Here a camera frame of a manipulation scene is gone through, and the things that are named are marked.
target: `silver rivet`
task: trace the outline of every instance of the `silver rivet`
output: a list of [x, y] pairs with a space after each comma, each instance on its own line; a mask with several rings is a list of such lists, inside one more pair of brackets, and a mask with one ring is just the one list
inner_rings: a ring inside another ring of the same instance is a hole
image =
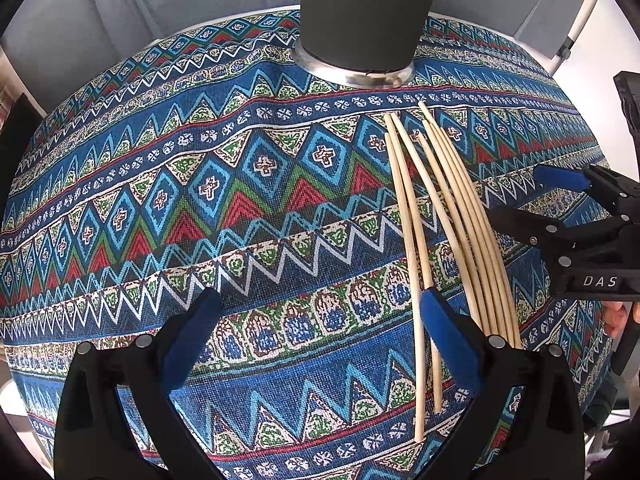
[[507, 342], [499, 335], [489, 336], [489, 344], [494, 348], [504, 348]]
[[151, 334], [142, 334], [136, 338], [136, 346], [138, 348], [146, 348], [154, 340]]
[[89, 350], [91, 350], [91, 343], [89, 343], [88, 341], [80, 343], [76, 348], [76, 352], [78, 352], [80, 355], [86, 354]]
[[558, 345], [549, 345], [549, 353], [553, 357], [562, 357], [564, 355], [564, 352], [562, 352], [562, 349]]

